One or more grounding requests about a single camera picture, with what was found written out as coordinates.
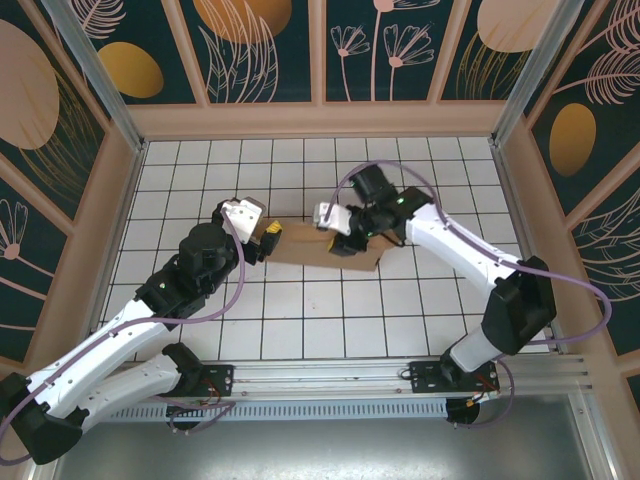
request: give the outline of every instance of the white tile floor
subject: white tile floor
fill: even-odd
[[[348,138],[154,142],[131,208],[102,320],[176,253],[218,202],[252,196],[270,216],[308,220],[359,162],[399,159],[437,185],[445,209],[486,240],[520,255],[484,138]],[[400,186],[416,182],[399,170]],[[351,190],[342,203],[357,202]],[[242,297],[221,321],[176,328],[136,355],[181,340],[202,360],[439,355],[482,320],[484,302],[422,248],[385,253],[375,272],[284,264],[247,268]],[[237,269],[199,316],[233,295]],[[544,351],[544,348],[529,349]]]

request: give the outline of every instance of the cardboard piece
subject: cardboard piece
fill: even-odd
[[[321,232],[313,225],[292,222],[286,218],[262,219],[256,232],[264,232],[274,220],[282,224],[282,235],[273,254],[267,257],[267,262],[372,272],[378,266],[382,254],[394,248],[391,242],[377,236],[369,241],[366,252],[352,257],[339,257],[328,251],[335,232]]]

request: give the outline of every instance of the floor tile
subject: floor tile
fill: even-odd
[[[162,220],[131,220],[127,227],[124,250],[156,250]]]
[[[171,192],[166,218],[198,218],[201,201],[202,190]]]
[[[235,190],[238,183],[238,165],[209,165],[204,188],[207,190]]]
[[[367,144],[364,138],[336,138],[339,162],[366,162]]]
[[[462,313],[455,279],[420,280],[425,315]]]
[[[222,322],[220,360],[259,360],[262,320]]]
[[[184,343],[200,361],[218,360],[221,330],[221,321],[183,325],[180,341]]]
[[[238,163],[241,143],[240,140],[214,140],[211,142],[209,163]]]
[[[238,188],[269,188],[271,164],[240,164]]]
[[[171,190],[202,190],[206,165],[178,165],[173,173]]]
[[[151,165],[142,169],[138,191],[169,190],[173,178],[173,165]]]
[[[425,321],[431,355],[442,355],[447,348],[465,335],[461,315],[425,317]]]
[[[502,188],[498,186],[471,187],[471,190],[478,213],[507,213],[509,211]]]
[[[382,304],[385,316],[422,315],[418,282],[382,280]]]
[[[329,187],[334,188],[336,181],[335,163],[305,163],[304,164],[304,186],[309,187]]]
[[[380,259],[380,278],[415,278],[416,262],[413,247],[392,248]]]
[[[489,141],[482,137],[460,137],[460,149],[465,160],[491,160]]]
[[[138,192],[131,212],[132,220],[164,218],[169,192]]]
[[[474,197],[469,187],[438,187],[444,211],[453,213],[475,213]]]
[[[209,160],[209,148],[211,142],[185,141],[180,142],[178,151],[178,164],[206,164]]]
[[[274,140],[274,162],[302,162],[304,158],[304,141],[302,139]]]
[[[189,236],[189,232],[198,224],[197,219],[165,220],[160,237],[161,250],[175,250],[182,239]]]
[[[345,317],[382,316],[379,282],[375,280],[344,282],[342,295]]]
[[[302,163],[276,163],[271,169],[271,188],[302,188]]]
[[[264,318],[302,318],[302,282],[267,283]]]
[[[400,160],[431,160],[429,144],[425,137],[398,138]]]
[[[500,179],[493,160],[465,162],[471,185],[500,185]]]
[[[304,357],[344,357],[344,332],[341,318],[305,319]]]
[[[264,360],[302,358],[302,320],[269,320],[263,329]]]
[[[271,163],[272,140],[243,140],[240,163]]]
[[[115,283],[143,284],[153,273],[156,252],[122,252]]]
[[[302,189],[271,190],[270,217],[303,215]]]
[[[384,321],[377,318],[345,318],[347,357],[385,357]]]
[[[436,183],[444,185],[469,185],[467,171],[462,162],[433,162],[436,172]]]
[[[342,288],[340,282],[310,282],[304,285],[304,316],[341,317]]]
[[[399,160],[395,138],[367,138],[369,160]]]
[[[386,317],[389,356],[429,355],[422,317]]]
[[[145,165],[175,165],[180,142],[151,142]]]
[[[456,137],[429,138],[431,158],[434,160],[461,160],[462,153]]]
[[[336,146],[333,138],[307,138],[304,141],[305,162],[334,162]]]

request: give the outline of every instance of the metal frame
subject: metal frame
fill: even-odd
[[[136,128],[131,115],[129,115],[129,110],[127,110],[122,96],[116,90],[109,74],[98,58],[96,49],[76,20],[76,15],[71,8],[70,2],[41,0],[41,3],[49,13],[53,24],[62,35],[62,38],[64,38],[76,61],[82,67],[113,121],[122,131],[127,143],[134,151],[139,151],[142,148],[142,136]]]
[[[493,132],[493,138],[498,147],[509,138],[520,120],[527,103],[562,46],[566,34],[580,14],[583,4],[584,0],[558,2],[551,20],[542,32],[540,41],[531,52],[498,119]]]

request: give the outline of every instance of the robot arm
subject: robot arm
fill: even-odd
[[[206,298],[217,291],[239,262],[233,238],[223,228],[221,210],[236,230],[248,263],[264,261],[273,252],[280,237],[278,229],[270,228],[259,243],[251,239],[264,206],[252,199],[223,202],[212,221],[196,225],[180,242],[178,254],[152,274],[110,322],[28,378],[13,373],[0,381],[0,415],[6,416],[62,365],[81,354],[96,338],[108,334],[105,341],[47,385],[11,422],[37,464],[62,456],[84,432],[113,412],[177,388],[191,391],[200,382],[202,364],[180,343],[168,345],[151,360],[107,378],[142,346],[167,335],[176,325],[149,322],[111,332],[139,318],[186,319],[204,307]]]
[[[441,358],[442,371],[452,382],[500,355],[515,355],[553,320],[556,310],[551,282],[501,263],[506,260],[546,270],[542,260],[532,257],[522,261],[502,252],[450,217],[445,217],[444,224],[431,197],[415,187],[399,193],[377,165],[361,170],[350,180],[364,208],[335,205],[326,220],[328,203],[317,205],[314,211],[318,228],[338,232],[331,247],[333,253],[355,255],[366,250],[371,237],[392,231],[401,240],[439,255],[487,299],[481,326],[452,345]],[[456,236],[450,226],[499,260],[486,258]]]

